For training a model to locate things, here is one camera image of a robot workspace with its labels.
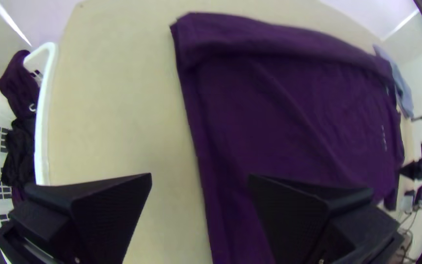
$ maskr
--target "white laundry basket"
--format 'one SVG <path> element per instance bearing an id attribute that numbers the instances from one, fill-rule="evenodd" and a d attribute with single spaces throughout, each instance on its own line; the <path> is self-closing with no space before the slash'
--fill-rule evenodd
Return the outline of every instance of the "white laundry basket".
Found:
<path id="1" fill-rule="evenodd" d="M 37 117 L 35 124 L 35 177 L 37 184 L 48 185 L 47 159 L 47 123 L 50 101 L 51 82 L 58 56 L 57 46 L 54 43 L 45 43 L 24 59 L 24 67 L 37 80 L 40 86 Z M 0 92 L 0 177 L 1 169 L 6 160 L 7 149 L 4 140 L 11 122 L 15 119 L 6 97 Z M 4 186 L 0 180 L 0 227 L 9 221 L 8 212 L 13 209 L 11 189 Z"/>

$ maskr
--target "beige table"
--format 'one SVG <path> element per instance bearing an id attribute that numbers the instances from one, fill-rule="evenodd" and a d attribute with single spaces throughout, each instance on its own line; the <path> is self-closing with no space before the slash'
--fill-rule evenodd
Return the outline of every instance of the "beige table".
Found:
<path id="1" fill-rule="evenodd" d="M 214 11 L 316 29 L 365 50 L 365 29 L 317 0 L 89 0 L 60 43 L 49 121 L 50 182 L 151 172 L 125 263 L 209 264 L 196 158 L 169 25 Z"/>

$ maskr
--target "purple clothing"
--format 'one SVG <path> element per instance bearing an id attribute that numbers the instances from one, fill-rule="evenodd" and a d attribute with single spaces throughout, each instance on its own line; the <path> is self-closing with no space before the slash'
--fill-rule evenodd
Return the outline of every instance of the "purple clothing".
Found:
<path id="1" fill-rule="evenodd" d="M 0 78 L 1 93 L 7 98 L 14 115 L 22 119 L 35 116 L 30 107 L 37 108 L 40 91 L 37 81 L 24 68 L 24 58 L 29 54 L 28 50 L 16 52 Z"/>
<path id="2" fill-rule="evenodd" d="M 23 201 L 27 199 L 27 194 L 22 187 L 12 187 L 11 188 L 11 198 L 12 198 L 12 205 L 14 207 L 19 206 Z"/>
<path id="3" fill-rule="evenodd" d="M 215 264 L 274 263 L 251 173 L 395 189 L 403 163 L 390 64 L 331 36 L 192 13 L 171 26 Z"/>

